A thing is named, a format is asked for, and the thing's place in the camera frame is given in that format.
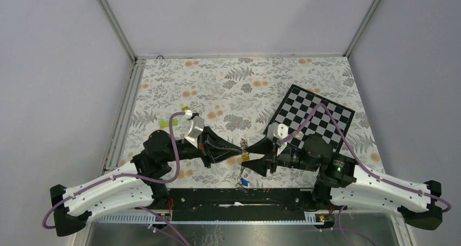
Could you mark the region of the yellow key tag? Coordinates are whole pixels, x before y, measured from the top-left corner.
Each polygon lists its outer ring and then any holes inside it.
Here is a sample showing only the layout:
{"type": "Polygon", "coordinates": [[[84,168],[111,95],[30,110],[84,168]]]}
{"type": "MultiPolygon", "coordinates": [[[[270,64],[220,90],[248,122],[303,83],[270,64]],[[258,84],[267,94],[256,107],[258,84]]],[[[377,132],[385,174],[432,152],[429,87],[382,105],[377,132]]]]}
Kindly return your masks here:
{"type": "Polygon", "coordinates": [[[242,162],[247,162],[251,159],[249,153],[242,154],[241,158],[242,158],[242,162]]]}

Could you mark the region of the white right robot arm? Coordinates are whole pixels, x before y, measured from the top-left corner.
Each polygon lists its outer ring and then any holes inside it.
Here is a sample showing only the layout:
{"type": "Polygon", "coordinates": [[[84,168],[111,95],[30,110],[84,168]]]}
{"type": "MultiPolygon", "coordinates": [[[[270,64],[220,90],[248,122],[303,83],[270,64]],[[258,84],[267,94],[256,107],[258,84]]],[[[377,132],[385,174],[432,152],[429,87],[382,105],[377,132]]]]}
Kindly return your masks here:
{"type": "Polygon", "coordinates": [[[406,224],[423,230],[435,230],[442,223],[443,210],[436,205],[441,196],[439,182],[412,183],[379,174],[354,158],[334,152],[319,134],[307,135],[301,148],[281,142],[287,135],[287,126],[271,124],[267,136],[248,147],[250,153],[262,157],[242,166],[262,176],[274,173],[277,167],[317,173],[310,195],[303,200],[296,198],[296,207],[373,209],[401,217],[406,224]]]}

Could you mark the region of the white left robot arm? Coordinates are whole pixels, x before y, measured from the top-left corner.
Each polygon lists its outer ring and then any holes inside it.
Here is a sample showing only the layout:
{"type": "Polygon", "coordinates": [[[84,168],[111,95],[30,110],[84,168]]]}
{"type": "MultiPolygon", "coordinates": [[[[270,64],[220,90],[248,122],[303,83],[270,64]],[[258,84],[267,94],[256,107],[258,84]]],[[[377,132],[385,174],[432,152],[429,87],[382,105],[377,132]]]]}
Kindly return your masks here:
{"type": "Polygon", "coordinates": [[[166,184],[178,179],[182,160],[201,159],[210,168],[242,152],[190,110],[173,113],[169,130],[152,132],[143,146],[129,162],[107,174],[74,187],[51,187],[52,208],[43,218],[43,228],[65,237],[103,214],[149,205],[163,208],[169,200],[166,184]]]}

